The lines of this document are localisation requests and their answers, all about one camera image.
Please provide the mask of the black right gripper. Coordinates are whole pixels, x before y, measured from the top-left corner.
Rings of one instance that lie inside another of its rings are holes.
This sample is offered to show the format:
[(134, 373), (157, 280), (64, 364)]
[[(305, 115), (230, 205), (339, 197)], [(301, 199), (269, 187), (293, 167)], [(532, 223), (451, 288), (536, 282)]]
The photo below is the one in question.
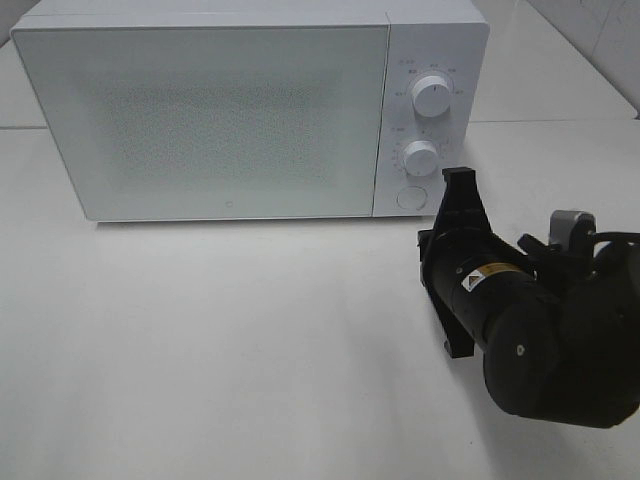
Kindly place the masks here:
[(532, 262), (491, 234), (476, 171), (442, 170), (445, 192), (434, 228), (418, 233), (424, 282), (453, 359), (473, 356), (465, 330), (548, 330), (550, 296)]

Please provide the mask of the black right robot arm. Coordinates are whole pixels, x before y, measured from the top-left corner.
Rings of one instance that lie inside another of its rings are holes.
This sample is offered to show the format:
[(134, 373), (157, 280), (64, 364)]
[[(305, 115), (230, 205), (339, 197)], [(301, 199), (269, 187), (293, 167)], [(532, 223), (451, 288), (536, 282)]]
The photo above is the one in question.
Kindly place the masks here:
[(481, 353), (504, 412), (610, 428), (639, 408), (639, 236), (557, 210), (549, 239), (496, 235), (467, 167), (443, 173), (434, 225), (418, 234), (421, 282), (453, 358)]

